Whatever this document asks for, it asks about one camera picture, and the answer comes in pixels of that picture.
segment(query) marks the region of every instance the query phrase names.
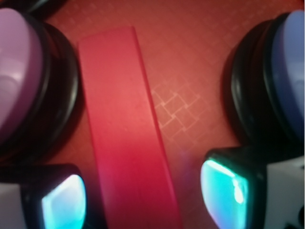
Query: glowing screen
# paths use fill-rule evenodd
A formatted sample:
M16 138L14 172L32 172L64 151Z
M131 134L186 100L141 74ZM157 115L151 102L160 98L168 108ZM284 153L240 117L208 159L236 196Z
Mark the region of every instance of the glowing screen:
M46 229L80 229L86 215L86 191L82 178L71 175L41 201Z
M221 229L242 229L247 221L248 181L208 159L201 168L201 190L206 208Z

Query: red table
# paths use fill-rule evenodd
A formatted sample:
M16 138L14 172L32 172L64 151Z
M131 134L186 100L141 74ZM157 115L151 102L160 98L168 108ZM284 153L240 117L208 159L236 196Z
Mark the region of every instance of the red table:
M77 42L134 26L149 80L185 228L215 228L203 204L200 166L213 147L237 146L224 114L222 70L230 50L256 24L296 9L302 0L68 0L47 22ZM101 197L88 117L49 163L75 163L89 207Z

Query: purple button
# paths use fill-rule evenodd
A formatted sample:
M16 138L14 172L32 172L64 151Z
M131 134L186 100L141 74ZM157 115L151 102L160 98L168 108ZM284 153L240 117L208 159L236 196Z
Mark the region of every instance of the purple button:
M41 72L37 34L18 12L0 9L0 144L24 120L35 99Z
M281 108L298 138L304 140L304 11L290 13L278 29L272 70Z

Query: red plastic bar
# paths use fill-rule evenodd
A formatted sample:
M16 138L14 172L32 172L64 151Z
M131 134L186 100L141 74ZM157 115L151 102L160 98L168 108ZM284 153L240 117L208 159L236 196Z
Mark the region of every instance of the red plastic bar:
M134 28L79 43L82 81L109 228L181 228Z

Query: red surface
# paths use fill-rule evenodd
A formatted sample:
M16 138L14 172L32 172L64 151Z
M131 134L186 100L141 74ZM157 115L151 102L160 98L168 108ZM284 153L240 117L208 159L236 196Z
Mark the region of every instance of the red surface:
M79 43L82 81L109 228L181 228L136 33Z
M67 0L47 22L72 44L121 26L137 31L185 228L215 228L200 190L200 166L213 147L239 145L225 117L221 83L232 48L258 23L303 9L302 0ZM75 163L89 207L101 211L85 111L49 163Z

